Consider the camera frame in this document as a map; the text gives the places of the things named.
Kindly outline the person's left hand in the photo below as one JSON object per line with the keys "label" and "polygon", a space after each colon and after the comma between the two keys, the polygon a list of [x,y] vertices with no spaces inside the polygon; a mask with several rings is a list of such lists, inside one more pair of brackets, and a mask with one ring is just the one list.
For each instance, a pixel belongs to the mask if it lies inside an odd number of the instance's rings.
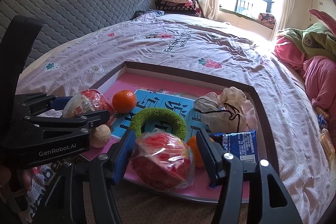
{"label": "person's left hand", "polygon": [[22,172],[23,185],[26,191],[28,192],[31,191],[32,182],[34,178],[35,178],[35,168],[26,169]]}

